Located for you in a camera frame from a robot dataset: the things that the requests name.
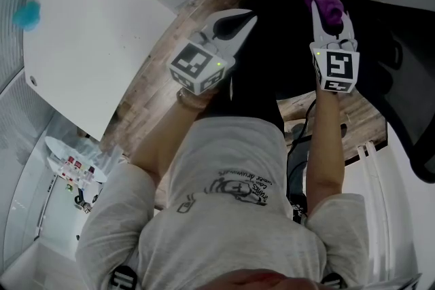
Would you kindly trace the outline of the white desk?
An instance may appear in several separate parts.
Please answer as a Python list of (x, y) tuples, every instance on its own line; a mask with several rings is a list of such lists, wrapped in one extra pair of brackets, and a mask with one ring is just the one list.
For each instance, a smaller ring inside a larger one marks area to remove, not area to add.
[(101, 140), (153, 47), (189, 0), (35, 0), (23, 35), (28, 85), (70, 122)]

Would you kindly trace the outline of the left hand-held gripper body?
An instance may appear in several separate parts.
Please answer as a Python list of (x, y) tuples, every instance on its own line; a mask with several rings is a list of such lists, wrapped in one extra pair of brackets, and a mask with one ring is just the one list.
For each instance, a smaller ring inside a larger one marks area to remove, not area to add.
[(195, 32), (177, 44), (169, 59), (169, 71), (174, 81), (200, 95), (225, 78), (235, 64), (234, 55), (232, 39), (212, 39)]

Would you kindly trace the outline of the round white table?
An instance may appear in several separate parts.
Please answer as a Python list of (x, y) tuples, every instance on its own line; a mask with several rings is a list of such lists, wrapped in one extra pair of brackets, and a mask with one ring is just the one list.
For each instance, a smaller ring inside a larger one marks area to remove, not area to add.
[(67, 161), (69, 156), (74, 157), (76, 160), (78, 160), (82, 164), (86, 164), (87, 166), (92, 166), (94, 168), (94, 181), (93, 182), (105, 183), (107, 181), (107, 176), (103, 173), (103, 171), (89, 157), (86, 157), (84, 154), (80, 153), (78, 150), (66, 145), (64, 142), (62, 142), (54, 137), (46, 136), (45, 143), (46, 143), (48, 149), (51, 151), (51, 154), (47, 157), (48, 164), (50, 165), (50, 168), (60, 178), (63, 178), (64, 180), (66, 180), (69, 185), (76, 185), (72, 181), (69, 181), (65, 176), (62, 175), (62, 169), (63, 169), (64, 163)]

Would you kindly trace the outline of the person's right forearm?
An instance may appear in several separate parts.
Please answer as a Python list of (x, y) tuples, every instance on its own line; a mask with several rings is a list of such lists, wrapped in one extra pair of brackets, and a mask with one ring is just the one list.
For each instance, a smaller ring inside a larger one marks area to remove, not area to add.
[(306, 174), (307, 214), (340, 194), (345, 176), (338, 96), (317, 88), (313, 134)]

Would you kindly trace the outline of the black office chair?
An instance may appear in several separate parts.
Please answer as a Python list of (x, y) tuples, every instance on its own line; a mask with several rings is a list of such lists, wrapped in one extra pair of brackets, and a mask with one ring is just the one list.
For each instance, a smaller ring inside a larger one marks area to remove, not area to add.
[[(353, 23), (360, 71), (356, 88), (390, 123), (413, 172), (435, 183), (435, 12), (369, 0), (341, 0)], [(315, 88), (308, 38), (280, 10), (280, 0), (242, 0), (258, 23), (248, 47), (278, 58), (275, 94), (288, 99)]]

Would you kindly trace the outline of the group of small red packets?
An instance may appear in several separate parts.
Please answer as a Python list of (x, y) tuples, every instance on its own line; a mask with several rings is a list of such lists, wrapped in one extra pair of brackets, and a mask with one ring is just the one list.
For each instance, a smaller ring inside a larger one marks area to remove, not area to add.
[(86, 189), (94, 181), (94, 168), (69, 156), (64, 163), (62, 175), (76, 184), (78, 188)]

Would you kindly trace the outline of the person's black trousers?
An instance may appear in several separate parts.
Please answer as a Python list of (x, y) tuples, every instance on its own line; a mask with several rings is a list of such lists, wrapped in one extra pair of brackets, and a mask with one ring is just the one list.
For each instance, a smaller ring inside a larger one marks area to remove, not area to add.
[(275, 94), (277, 58), (262, 48), (244, 45), (236, 55), (231, 73), (218, 85), (197, 120), (209, 117), (250, 117), (264, 120), (284, 131)]

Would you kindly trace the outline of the small turquoise object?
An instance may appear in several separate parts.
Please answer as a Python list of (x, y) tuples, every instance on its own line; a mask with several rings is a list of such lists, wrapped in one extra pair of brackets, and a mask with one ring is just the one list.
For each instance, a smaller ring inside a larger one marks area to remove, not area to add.
[(32, 31), (40, 21), (40, 4), (29, 1), (13, 15), (12, 22), (23, 31)]

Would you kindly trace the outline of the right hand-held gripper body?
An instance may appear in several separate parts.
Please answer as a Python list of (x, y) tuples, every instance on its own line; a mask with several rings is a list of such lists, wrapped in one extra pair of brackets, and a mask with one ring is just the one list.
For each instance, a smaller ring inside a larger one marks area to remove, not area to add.
[(358, 80), (360, 53), (354, 39), (326, 44), (311, 43), (319, 86), (329, 92), (351, 92)]

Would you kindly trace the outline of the person's left forearm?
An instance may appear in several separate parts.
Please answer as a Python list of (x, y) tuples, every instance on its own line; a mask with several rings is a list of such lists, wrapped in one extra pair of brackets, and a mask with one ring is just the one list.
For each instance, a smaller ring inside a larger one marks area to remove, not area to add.
[(185, 88), (180, 89), (173, 106), (133, 152), (131, 164), (144, 170), (155, 186), (159, 185), (167, 173), (195, 119), (217, 92), (214, 88), (197, 96)]

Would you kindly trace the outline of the person's grey printed t-shirt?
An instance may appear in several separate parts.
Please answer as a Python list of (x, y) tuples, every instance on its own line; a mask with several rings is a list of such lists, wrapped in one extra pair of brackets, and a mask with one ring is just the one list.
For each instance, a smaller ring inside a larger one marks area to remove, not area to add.
[(368, 278), (364, 199), (338, 194), (304, 224), (285, 196), (286, 148), (256, 118), (196, 121), (170, 169), (168, 206), (154, 212), (144, 170), (116, 166), (84, 225), (76, 262), (89, 290), (102, 290), (129, 259), (143, 290), (193, 290), (227, 272), (268, 269), (347, 286)]

